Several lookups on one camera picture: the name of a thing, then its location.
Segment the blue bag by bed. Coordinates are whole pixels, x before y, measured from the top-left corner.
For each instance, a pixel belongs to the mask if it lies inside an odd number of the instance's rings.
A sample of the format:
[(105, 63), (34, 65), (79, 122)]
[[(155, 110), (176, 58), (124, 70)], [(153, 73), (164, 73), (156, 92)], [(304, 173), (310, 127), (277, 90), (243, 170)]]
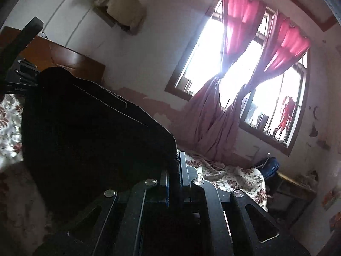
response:
[(258, 169), (264, 180), (268, 180), (272, 178), (276, 172), (278, 171), (280, 163), (275, 157), (268, 157), (266, 159), (261, 160), (258, 164), (256, 164), (256, 169)]

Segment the black padded jacket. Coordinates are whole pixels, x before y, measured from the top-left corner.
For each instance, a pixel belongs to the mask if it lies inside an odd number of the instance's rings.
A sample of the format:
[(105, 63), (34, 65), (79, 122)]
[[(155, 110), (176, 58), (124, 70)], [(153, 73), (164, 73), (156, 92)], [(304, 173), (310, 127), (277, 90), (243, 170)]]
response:
[(141, 107), (60, 67), (36, 80), (23, 107), (23, 157), (55, 219), (175, 167), (174, 136)]

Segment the cloth covered air conditioner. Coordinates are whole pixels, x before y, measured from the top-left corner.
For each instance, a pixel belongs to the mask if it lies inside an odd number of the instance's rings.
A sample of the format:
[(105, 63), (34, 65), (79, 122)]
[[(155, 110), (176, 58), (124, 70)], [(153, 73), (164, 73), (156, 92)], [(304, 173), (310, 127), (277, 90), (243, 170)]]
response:
[(147, 11), (139, 0), (95, 0), (95, 9), (108, 24), (117, 24), (129, 35), (137, 35)]

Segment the round wall clock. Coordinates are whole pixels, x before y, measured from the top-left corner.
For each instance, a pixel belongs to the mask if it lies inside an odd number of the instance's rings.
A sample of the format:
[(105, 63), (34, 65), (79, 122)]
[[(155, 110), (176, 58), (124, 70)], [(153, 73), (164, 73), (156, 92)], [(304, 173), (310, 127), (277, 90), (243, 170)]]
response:
[(313, 117), (315, 120), (320, 119), (320, 113), (319, 113), (319, 107), (318, 106), (315, 106), (313, 109)]

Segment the wall posters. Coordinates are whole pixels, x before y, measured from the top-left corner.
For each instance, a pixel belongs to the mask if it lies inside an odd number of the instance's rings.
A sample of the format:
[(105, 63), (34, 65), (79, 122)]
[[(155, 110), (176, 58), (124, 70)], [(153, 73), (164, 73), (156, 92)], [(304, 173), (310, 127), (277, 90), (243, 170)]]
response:
[[(328, 211), (340, 199), (340, 184), (329, 190), (322, 200), (322, 207)], [(335, 213), (329, 220), (329, 231), (332, 233), (340, 223), (340, 211)]]

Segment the wooden headboard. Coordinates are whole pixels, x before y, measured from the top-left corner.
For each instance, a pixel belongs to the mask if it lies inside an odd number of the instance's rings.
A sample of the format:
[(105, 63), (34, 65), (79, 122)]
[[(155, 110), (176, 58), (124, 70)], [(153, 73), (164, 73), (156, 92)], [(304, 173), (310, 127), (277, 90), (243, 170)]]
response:
[(27, 60), (41, 72), (64, 68), (73, 76), (100, 83), (105, 66), (67, 47), (38, 36), (40, 21), (32, 19), (22, 30), (4, 27), (1, 31), (1, 90), (9, 93), (7, 74), (17, 58)]

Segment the floral bed quilt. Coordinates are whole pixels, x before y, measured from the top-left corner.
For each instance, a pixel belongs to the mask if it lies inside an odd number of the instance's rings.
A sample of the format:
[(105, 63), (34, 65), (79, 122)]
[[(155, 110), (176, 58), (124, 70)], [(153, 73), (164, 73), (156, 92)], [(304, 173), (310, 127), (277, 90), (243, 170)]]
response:
[[(5, 95), (1, 102), (1, 255), (32, 255), (56, 229), (53, 214), (23, 163), (22, 112), (20, 101)], [(196, 153), (186, 154), (186, 163), (218, 190), (241, 189), (266, 209), (265, 179), (258, 169), (219, 169)]]

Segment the small side table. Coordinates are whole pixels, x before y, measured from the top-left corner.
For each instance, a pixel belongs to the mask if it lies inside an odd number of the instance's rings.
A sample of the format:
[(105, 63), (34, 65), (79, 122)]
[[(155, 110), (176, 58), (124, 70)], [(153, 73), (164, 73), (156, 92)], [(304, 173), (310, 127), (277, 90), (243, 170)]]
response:
[(292, 227), (316, 198), (316, 192), (280, 173), (266, 180), (269, 214), (287, 228)]

